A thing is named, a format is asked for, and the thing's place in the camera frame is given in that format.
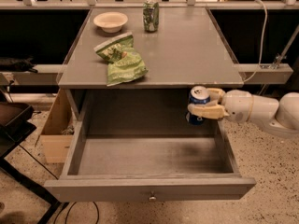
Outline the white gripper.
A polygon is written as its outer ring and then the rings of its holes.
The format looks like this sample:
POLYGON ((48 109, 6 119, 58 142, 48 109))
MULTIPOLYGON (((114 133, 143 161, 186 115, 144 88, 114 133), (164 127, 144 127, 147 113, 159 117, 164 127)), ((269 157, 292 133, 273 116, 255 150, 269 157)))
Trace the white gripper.
POLYGON ((225 93, 223 89, 208 88, 210 100, 222 105, 189 104, 188 111, 193 115, 205 119, 227 118, 231 122, 244 123, 249 118, 253 98, 247 91, 232 90, 225 93))

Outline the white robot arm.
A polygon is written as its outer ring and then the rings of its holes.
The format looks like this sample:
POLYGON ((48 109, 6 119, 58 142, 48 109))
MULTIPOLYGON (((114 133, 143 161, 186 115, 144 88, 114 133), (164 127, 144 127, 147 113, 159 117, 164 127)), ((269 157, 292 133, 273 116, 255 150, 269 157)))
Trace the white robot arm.
POLYGON ((248 91, 193 87, 188 111, 203 119, 251 122, 266 133, 289 138, 299 134, 299 93, 285 94, 279 101, 248 91))

